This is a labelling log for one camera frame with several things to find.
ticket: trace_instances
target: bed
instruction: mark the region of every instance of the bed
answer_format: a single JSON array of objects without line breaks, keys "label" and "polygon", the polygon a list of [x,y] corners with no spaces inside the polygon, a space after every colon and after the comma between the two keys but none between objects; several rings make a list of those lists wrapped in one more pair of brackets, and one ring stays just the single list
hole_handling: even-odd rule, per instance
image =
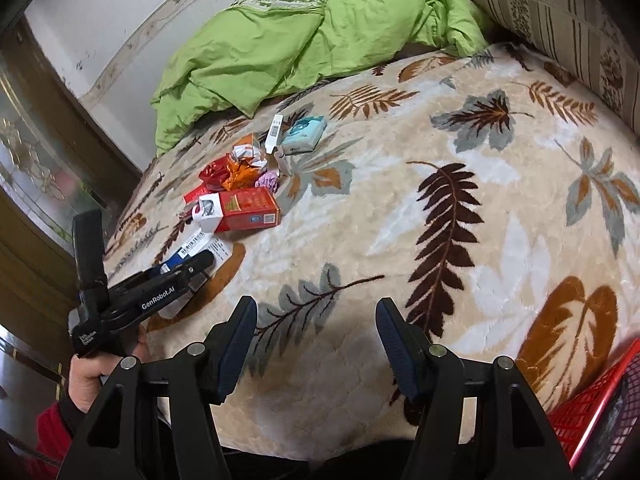
[{"label": "bed", "polygon": [[[233,254],[152,354],[202,340],[243,294],[258,329],[235,392],[212,407],[224,446],[324,460],[413,438],[374,324],[390,296],[460,356],[516,359],[545,409],[592,381],[640,326],[638,138],[554,60],[517,43],[431,52],[217,114],[145,174],[108,245],[112,283],[195,230],[182,196],[247,133],[324,115],[290,157],[282,224],[231,232]],[[473,429],[465,409],[463,434]]]}]

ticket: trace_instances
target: barcode label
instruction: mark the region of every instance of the barcode label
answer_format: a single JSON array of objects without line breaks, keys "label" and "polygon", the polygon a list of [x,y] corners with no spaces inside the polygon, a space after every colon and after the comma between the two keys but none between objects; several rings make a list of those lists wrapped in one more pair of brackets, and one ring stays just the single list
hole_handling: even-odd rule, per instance
[{"label": "barcode label", "polygon": [[204,238],[204,232],[203,231],[199,231],[196,234],[194,234],[189,241],[187,241],[187,243],[185,243],[180,250],[178,251],[178,254],[180,255],[180,257],[182,259],[185,259],[188,255],[189,255],[189,251],[191,251],[195,245],[201,241]]},{"label": "barcode label", "polygon": [[264,149],[267,153],[273,153],[274,148],[278,143],[278,137],[280,136],[280,129],[282,127],[283,116],[274,115],[273,121],[271,121],[271,127],[269,128],[269,134],[267,135],[266,140],[264,141]]}]

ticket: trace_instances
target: green comforter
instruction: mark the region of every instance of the green comforter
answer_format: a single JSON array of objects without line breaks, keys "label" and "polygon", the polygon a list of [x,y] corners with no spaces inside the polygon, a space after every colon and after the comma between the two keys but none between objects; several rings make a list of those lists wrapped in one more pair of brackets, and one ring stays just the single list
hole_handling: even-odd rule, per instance
[{"label": "green comforter", "polygon": [[210,110],[252,117],[267,97],[391,59],[407,43],[469,56],[488,18],[470,0],[238,0],[172,57],[151,104],[158,153]]}]

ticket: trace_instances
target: wrapped candy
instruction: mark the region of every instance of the wrapped candy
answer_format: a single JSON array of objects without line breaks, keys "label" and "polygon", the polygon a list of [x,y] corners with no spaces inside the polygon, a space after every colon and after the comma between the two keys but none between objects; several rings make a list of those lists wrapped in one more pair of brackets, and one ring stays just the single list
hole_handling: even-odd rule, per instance
[{"label": "wrapped candy", "polygon": [[266,171],[255,181],[255,187],[265,187],[272,193],[278,190],[278,172]]},{"label": "wrapped candy", "polygon": [[229,177],[222,182],[224,189],[231,191],[254,187],[258,177],[267,170],[267,159],[253,134],[244,136],[234,144],[231,153],[226,155],[226,168]]},{"label": "wrapped candy", "polygon": [[228,155],[221,156],[213,162],[207,164],[204,169],[198,174],[198,177],[207,186],[207,190],[210,193],[216,193],[224,191],[223,182],[230,176],[229,169],[226,164],[226,158]]}]

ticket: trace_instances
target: pink candy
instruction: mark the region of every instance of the pink candy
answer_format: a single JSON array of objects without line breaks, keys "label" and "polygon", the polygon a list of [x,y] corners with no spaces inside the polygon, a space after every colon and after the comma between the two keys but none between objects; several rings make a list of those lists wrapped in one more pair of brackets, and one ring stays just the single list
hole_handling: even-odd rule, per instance
[{"label": "pink candy", "polygon": [[258,177],[255,187],[265,187],[272,193],[278,190],[278,173],[276,171],[267,171]]}]

